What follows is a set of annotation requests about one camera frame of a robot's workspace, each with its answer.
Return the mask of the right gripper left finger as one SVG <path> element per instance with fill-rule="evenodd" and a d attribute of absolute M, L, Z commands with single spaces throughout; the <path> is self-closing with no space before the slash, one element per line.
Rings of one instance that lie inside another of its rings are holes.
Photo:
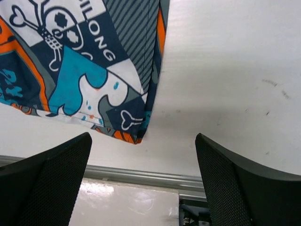
<path fill-rule="evenodd" d="M 2 226 L 67 226 L 89 159 L 85 132 L 59 146 L 0 168 Z"/>

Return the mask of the colourful patterned shorts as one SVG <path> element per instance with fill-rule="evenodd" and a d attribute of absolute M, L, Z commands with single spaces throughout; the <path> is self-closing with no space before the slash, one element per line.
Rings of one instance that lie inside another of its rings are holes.
<path fill-rule="evenodd" d="M 3 0 L 0 102 L 138 144 L 149 125 L 167 0 Z"/>

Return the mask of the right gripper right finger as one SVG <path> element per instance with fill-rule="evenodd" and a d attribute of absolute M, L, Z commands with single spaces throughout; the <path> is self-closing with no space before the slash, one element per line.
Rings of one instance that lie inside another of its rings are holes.
<path fill-rule="evenodd" d="M 299 226 L 301 177 L 234 153 L 199 133 L 195 140 L 214 226 Z"/>

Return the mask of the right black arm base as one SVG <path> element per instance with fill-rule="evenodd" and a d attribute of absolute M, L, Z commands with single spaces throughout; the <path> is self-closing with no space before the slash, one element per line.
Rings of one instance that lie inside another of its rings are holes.
<path fill-rule="evenodd" d="M 207 202 L 180 199 L 180 226 L 212 226 L 212 220 Z"/>

